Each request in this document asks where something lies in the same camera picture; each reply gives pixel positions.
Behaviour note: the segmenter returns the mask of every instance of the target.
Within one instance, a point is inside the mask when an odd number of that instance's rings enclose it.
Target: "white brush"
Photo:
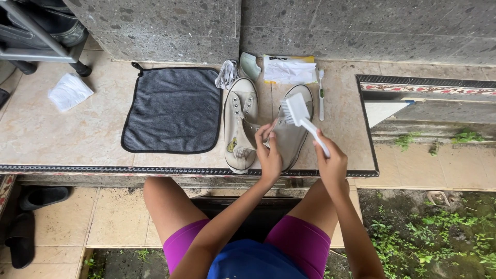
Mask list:
[[[302,126],[307,129],[313,138],[324,149],[325,156],[330,158],[329,150],[317,136],[317,127],[310,122],[310,114],[305,105],[305,99],[301,93],[297,93],[285,101],[281,102],[281,108],[284,112],[286,123],[294,123],[296,126]]]
[[[322,78],[324,77],[324,70],[318,70],[318,81],[319,81],[319,91],[318,91],[318,118],[324,120],[324,89],[322,88]]]

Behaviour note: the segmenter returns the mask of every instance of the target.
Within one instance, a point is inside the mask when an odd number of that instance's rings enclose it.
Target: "brush bristles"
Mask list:
[[[286,100],[283,100],[281,102],[281,109],[282,112],[284,113],[284,120],[286,121],[286,123],[292,124],[294,121],[293,121],[293,117],[291,116],[291,111],[289,110],[288,103],[286,103]]]

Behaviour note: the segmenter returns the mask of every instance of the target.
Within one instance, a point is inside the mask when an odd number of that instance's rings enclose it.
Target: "gray microfiber towel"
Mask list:
[[[197,154],[217,143],[222,90],[213,68],[140,70],[121,145],[133,153]]]

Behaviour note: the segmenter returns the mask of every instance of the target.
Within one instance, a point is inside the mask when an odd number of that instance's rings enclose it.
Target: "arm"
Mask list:
[[[255,134],[262,177],[204,226],[176,266],[170,279],[206,278],[215,257],[279,178],[282,162],[277,151],[275,133],[270,132],[271,127],[270,124],[262,126]],[[271,150],[262,143],[262,138],[266,136],[269,136]]]
[[[346,181],[348,157],[333,141],[324,137],[320,129],[317,133],[331,155],[329,159],[326,159],[322,147],[314,143],[321,179],[336,206],[353,278],[383,279],[385,278],[384,270],[377,252],[351,203],[350,186]]]

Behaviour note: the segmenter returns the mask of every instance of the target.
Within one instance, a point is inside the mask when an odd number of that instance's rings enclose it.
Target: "shoelace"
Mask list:
[[[219,76],[215,79],[215,86],[217,88],[226,89],[238,77],[238,69],[236,68],[237,62],[234,60],[226,60],[220,68]]]

